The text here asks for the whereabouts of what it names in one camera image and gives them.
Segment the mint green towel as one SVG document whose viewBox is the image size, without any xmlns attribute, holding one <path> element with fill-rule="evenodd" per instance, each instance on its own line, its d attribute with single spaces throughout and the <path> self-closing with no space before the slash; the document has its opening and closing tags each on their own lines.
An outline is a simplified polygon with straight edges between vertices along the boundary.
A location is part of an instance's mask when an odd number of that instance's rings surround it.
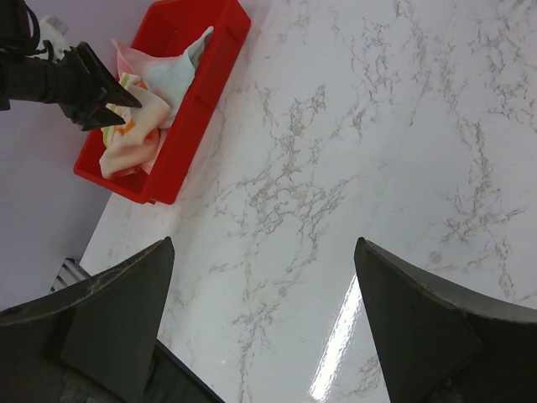
<svg viewBox="0 0 537 403">
<path fill-rule="evenodd" d="M 169 105 L 169 113 L 159 128 L 170 128 L 181 103 L 193 83 L 196 69 L 213 35 L 214 28 L 205 32 L 176 57 L 153 58 L 141 70 L 148 89 Z"/>
</svg>

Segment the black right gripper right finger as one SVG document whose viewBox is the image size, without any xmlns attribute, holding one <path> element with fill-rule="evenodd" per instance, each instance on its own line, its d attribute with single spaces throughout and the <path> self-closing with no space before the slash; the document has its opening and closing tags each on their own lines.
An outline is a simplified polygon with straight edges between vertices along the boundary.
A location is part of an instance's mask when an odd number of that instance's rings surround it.
<svg viewBox="0 0 537 403">
<path fill-rule="evenodd" d="M 392 402 L 534 402 L 536 311 L 360 238 L 357 280 Z"/>
</svg>

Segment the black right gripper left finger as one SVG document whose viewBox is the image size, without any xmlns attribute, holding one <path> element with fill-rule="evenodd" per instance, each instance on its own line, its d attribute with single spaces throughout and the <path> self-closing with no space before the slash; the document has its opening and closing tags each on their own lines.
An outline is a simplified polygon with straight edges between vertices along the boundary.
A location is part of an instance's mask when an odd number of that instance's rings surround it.
<svg viewBox="0 0 537 403">
<path fill-rule="evenodd" d="M 3 402 L 140 402 L 175 250 L 122 263 L 1 313 Z"/>
</svg>

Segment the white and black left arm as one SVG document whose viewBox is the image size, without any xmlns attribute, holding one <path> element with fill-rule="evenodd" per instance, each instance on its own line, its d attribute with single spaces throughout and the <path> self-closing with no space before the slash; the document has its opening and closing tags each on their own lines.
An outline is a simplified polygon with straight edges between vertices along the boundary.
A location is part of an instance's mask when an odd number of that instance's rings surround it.
<svg viewBox="0 0 537 403">
<path fill-rule="evenodd" d="M 122 125 L 109 104 L 141 108 L 92 47 L 82 41 L 55 54 L 53 42 L 41 39 L 34 12 L 24 1 L 1 2 L 1 109 L 10 102 L 57 104 L 81 130 Z"/>
</svg>

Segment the orange fox towel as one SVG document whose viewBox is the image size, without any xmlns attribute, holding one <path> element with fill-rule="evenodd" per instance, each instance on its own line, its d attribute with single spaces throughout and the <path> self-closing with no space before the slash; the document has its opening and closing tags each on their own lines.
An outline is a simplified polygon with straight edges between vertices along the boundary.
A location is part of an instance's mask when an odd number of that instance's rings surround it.
<svg viewBox="0 0 537 403">
<path fill-rule="evenodd" d="M 140 108 L 107 104 L 107 108 L 123 119 L 102 129 L 105 151 L 99 160 L 102 177 L 129 175 L 140 165 L 153 160 L 159 149 L 159 125 L 169 116 L 170 106 L 153 94 L 141 77 L 122 73 L 121 87 L 135 96 Z"/>
</svg>

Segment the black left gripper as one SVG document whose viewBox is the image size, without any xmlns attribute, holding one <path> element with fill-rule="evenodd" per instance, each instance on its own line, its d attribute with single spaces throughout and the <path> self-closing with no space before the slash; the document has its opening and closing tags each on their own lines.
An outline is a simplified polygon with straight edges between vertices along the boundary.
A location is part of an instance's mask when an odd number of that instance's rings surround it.
<svg viewBox="0 0 537 403">
<path fill-rule="evenodd" d="M 12 101 L 57 104 L 81 130 L 122 125 L 124 119 L 101 104 L 141 108 L 104 66 L 87 42 L 81 42 L 53 61 L 35 56 L 1 55 L 1 109 Z"/>
</svg>

